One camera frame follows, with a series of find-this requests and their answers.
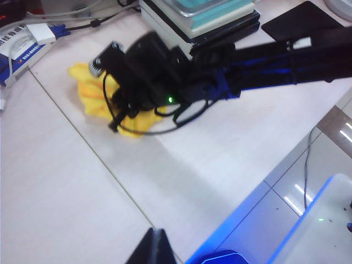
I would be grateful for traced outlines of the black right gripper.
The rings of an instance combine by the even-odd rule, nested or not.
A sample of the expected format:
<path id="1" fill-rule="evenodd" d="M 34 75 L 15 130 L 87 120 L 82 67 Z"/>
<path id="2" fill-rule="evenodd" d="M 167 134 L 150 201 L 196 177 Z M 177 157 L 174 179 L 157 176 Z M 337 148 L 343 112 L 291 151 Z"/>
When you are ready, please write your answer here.
<path id="1" fill-rule="evenodd" d="M 122 107 L 112 116 L 108 127 L 117 132 L 123 119 L 134 109 L 192 104 L 198 100 L 189 83 L 192 62 L 179 46 L 168 48 L 155 31 L 137 39 L 126 51 L 124 62 L 131 70 L 125 87 L 115 90 L 111 102 Z"/>

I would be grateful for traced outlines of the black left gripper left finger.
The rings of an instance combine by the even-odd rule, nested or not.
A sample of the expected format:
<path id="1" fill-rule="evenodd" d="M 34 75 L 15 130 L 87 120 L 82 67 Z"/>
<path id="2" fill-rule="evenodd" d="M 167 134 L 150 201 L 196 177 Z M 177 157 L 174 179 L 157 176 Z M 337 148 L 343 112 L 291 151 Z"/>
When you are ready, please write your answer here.
<path id="1" fill-rule="evenodd" d="M 156 248 L 155 235 L 155 230 L 153 228 L 149 228 L 126 263 L 154 263 Z"/>

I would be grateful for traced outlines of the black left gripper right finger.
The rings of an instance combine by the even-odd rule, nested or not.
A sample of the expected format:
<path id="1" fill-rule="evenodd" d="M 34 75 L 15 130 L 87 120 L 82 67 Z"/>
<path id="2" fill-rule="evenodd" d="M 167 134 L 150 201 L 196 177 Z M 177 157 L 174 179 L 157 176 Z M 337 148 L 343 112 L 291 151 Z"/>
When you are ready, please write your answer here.
<path id="1" fill-rule="evenodd" d="M 157 242 L 157 263 L 158 264 L 176 264 L 173 250 L 169 243 L 168 237 L 164 229 L 158 230 Z"/>

